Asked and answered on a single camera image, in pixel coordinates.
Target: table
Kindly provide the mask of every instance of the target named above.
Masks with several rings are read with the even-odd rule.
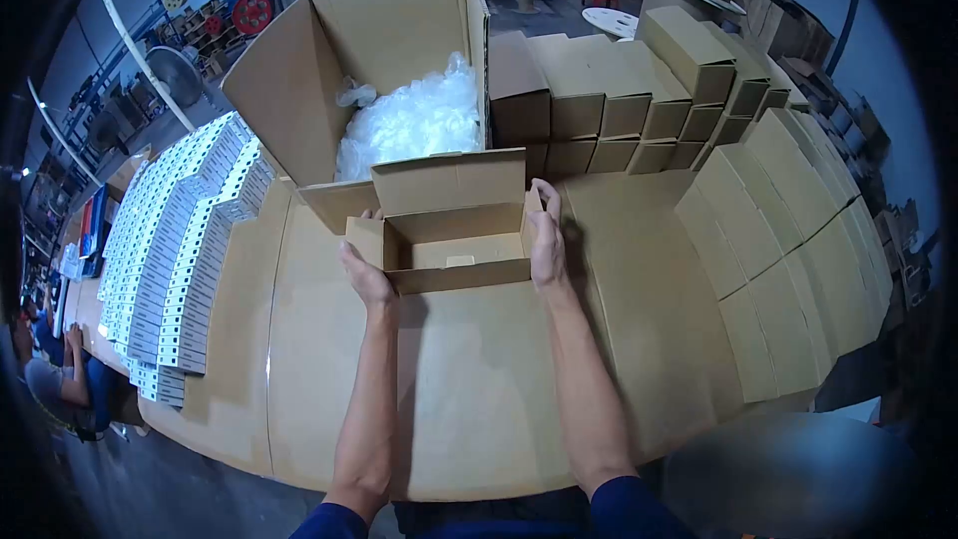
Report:
[[[718,305],[673,213],[693,175],[588,175],[560,186],[571,273],[622,390],[636,462],[744,411]],[[339,240],[274,183],[259,218],[231,234],[206,375],[188,377],[181,411],[141,399],[150,426],[246,472],[328,490],[364,326]],[[84,329],[95,327],[87,283]],[[572,485],[532,283],[405,296],[401,309],[395,497]]]
[[[635,30],[639,28],[639,18],[634,15],[600,6],[582,9],[582,18],[591,23],[595,29],[615,39],[631,40],[635,38]]]

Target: gray shirt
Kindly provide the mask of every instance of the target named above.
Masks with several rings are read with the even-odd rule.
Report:
[[[73,366],[60,368],[41,358],[33,358],[23,369],[23,376],[33,398],[40,402],[48,413],[61,422],[78,424],[85,429],[93,428],[94,413],[60,397],[63,376],[73,379]]]

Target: plastic bubble wrap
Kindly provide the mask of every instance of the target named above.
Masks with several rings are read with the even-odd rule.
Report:
[[[375,91],[368,85],[356,88],[352,79],[346,84],[347,90],[337,97],[340,106]],[[462,54],[453,52],[445,73],[433,71],[422,80],[379,96],[353,114],[346,136],[339,142],[335,180],[367,180],[369,167],[378,162],[484,148],[476,110],[475,71]]]

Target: blue shirt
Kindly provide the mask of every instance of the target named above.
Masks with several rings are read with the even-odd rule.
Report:
[[[588,529],[550,521],[482,521],[446,523],[416,539],[485,539],[513,537],[635,537],[637,539],[694,539],[686,526],[653,496],[638,477],[618,477],[592,496]],[[290,539],[365,539],[369,530],[353,510],[339,504],[319,504]]]
[[[50,362],[56,366],[63,366],[63,341],[54,338],[54,330],[47,322],[47,311],[36,311],[36,322],[33,323],[33,336],[39,343],[40,349],[47,353]]]

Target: stack of white boxes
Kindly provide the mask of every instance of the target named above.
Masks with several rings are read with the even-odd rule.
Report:
[[[230,228],[256,216],[273,175],[231,113],[134,176],[104,247],[97,297],[101,332],[147,399],[182,406],[185,371],[205,372]]]

